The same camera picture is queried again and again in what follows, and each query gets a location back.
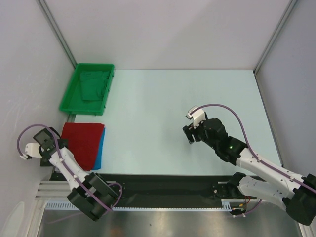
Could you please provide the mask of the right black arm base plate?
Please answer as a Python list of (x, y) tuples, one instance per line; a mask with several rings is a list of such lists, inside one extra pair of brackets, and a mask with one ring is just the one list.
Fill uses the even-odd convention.
[(212, 186), (212, 193), (214, 198), (219, 199), (244, 199), (237, 186), (230, 183), (216, 183)]

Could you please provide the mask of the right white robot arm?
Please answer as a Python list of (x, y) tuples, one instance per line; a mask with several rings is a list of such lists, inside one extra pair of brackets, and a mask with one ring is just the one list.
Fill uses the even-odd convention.
[(235, 173), (228, 185), (233, 198), (252, 196), (284, 210), (296, 222), (309, 226), (316, 216), (316, 177), (291, 172), (255, 153), (250, 145), (227, 134), (217, 118), (208, 118), (204, 110), (190, 111), (192, 120), (183, 131), (190, 144), (204, 142), (224, 162), (248, 170), (260, 178)]

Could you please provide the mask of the red t shirt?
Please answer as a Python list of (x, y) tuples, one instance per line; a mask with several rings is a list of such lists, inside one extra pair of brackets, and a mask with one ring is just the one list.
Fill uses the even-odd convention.
[(78, 165), (91, 171), (98, 152), (99, 141), (105, 126), (101, 123), (65, 123), (62, 139), (68, 140), (69, 150)]

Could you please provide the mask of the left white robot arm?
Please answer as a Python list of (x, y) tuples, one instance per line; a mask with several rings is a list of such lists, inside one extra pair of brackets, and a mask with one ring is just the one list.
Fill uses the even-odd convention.
[(71, 192), (68, 201), (93, 221), (113, 210), (122, 196), (119, 183), (108, 183), (101, 175), (84, 171), (68, 149), (67, 143), (58, 139), (50, 128), (34, 135), (41, 157), (55, 166), (66, 178)]

